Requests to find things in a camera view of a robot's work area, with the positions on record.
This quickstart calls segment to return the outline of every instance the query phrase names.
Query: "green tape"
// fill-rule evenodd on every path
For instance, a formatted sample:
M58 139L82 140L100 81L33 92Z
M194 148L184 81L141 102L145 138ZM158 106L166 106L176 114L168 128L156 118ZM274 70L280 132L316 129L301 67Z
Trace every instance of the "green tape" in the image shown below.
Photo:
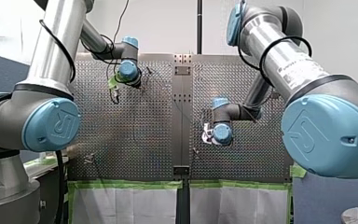
M181 181L138 182L128 180L70 181L75 189L180 189Z
M68 183L68 200L69 200L68 212L69 212L69 224L71 224L72 216L74 215L75 185L69 183Z
M42 161L39 161L39 159L33 160L33 161L28 161L26 163L24 163L25 165L33 165L33 164L40 164L40 165L52 165L57 163L57 159L54 158L47 158L47 159L43 159Z
M295 178L304 178L307 171L299 165L293 165L290 167L290 176Z
M117 81L116 81L115 77L110 77L107 83L109 86L109 90L112 90L117 86Z
M290 183L268 184L251 181L234 181L234 180L196 180L191 181L190 187L193 189L220 189L222 187L242 188L242 189L271 189L287 190L291 188Z

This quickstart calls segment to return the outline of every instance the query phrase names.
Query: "small object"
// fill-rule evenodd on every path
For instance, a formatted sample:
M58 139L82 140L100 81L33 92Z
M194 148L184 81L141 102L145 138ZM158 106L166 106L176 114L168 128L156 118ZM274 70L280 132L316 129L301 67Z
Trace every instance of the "small object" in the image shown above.
M44 210L44 209L46 209L46 201L40 201L39 210Z
M85 157L84 164L91 164L94 163L94 161L95 161L95 154L91 153Z
M209 128L209 123L204 123L202 142L208 145L213 143L213 130Z
M118 104L118 97L120 96L120 89L115 88L113 90L113 98L115 99L115 104Z

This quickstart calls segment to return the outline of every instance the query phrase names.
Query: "robotic arm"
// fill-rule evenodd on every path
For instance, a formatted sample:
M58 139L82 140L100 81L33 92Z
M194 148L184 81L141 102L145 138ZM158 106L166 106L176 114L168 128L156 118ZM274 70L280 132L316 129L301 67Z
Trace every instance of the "robotic arm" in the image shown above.
M28 180L19 151L59 151L77 134L80 116L68 86L75 78L73 60L80 38L96 59L121 59L120 81L135 88L141 85L137 39L106 42L85 19L93 0L45 3L45 29L27 78L12 93L0 92L0 223L39 221L39 184Z
M298 15L285 7L237 5L227 42L260 61L244 105L213 100L212 143L232 142L232 120L261 118L260 102L273 86L286 102L283 142L291 157L316 175L358 178L358 83L330 75L298 46Z

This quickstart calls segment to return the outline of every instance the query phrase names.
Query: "metal rod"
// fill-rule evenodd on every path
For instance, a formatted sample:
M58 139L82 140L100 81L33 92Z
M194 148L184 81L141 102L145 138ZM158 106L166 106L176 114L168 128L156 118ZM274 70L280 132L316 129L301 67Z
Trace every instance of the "metal rod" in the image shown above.
M84 20L81 39L92 52L104 52L108 45L98 31L87 20Z
M86 3L79 0L49 0L44 23L57 36L72 59L86 18ZM35 84L69 92L71 67L50 34L41 28L28 77L21 84Z
M202 0L197 6L197 54L202 54Z
M246 95L246 99L243 102L243 105L248 107L255 107L260 105L266 98L269 92L269 87L270 85L266 82L266 80L261 77L260 74L257 74L252 83L251 89Z

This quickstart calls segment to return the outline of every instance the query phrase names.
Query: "metal bracket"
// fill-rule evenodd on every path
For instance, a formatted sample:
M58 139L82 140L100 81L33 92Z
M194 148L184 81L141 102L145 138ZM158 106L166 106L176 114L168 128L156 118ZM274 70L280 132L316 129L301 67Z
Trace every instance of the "metal bracket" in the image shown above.
M173 166L174 175L189 175L190 167L189 166Z
M176 76L190 76L190 71L191 71L190 66L175 66Z

